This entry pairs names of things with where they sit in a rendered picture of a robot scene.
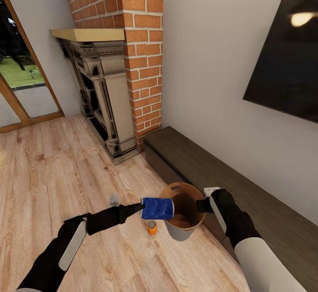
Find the can of soda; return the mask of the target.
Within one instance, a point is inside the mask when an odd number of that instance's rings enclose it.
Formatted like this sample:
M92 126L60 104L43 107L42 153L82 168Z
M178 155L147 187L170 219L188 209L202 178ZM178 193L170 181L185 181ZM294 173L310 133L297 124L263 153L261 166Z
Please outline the can of soda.
M148 223L148 232L150 235L155 235L157 233L157 223L155 220L151 220Z
M174 201L168 198L142 198L140 205L145 208L139 211L139 217L151 220L172 220L174 217Z

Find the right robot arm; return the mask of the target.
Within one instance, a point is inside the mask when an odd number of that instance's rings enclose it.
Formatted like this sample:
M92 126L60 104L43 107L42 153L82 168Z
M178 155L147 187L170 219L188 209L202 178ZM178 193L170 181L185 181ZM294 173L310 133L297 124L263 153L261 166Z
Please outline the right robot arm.
M231 193L204 188L199 213L215 213L235 250L250 292L307 292L290 274L254 228L251 217L235 204Z

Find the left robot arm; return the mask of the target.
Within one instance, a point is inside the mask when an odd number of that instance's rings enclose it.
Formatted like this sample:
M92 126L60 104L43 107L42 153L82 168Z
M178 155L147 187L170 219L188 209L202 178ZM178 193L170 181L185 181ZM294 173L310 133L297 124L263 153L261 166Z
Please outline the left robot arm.
M31 271L15 292L57 292L84 238L118 224L145 208L140 203L119 205L120 196L111 194L109 209L83 214L64 221L58 237L35 260ZM83 218L87 218L87 221Z

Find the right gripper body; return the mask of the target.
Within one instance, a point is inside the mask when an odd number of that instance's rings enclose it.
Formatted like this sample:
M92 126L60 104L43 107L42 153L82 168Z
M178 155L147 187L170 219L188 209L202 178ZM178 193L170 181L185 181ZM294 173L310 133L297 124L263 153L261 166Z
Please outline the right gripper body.
M213 211L211 211L211 209L208 207L208 198L204 199L204 200L197 200L196 201L197 204L197 209L199 213L214 213Z

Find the trash can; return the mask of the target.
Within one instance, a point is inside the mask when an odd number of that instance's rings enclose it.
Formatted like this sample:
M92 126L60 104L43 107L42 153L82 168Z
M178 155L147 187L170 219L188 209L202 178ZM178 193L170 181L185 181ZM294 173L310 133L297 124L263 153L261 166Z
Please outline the trash can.
M181 188L170 190L173 186ZM196 204L197 200L204 200L204 196L193 185L176 182L165 187L159 198L174 201L173 219L164 220L169 235L177 241L187 240L204 219L205 212L199 213Z

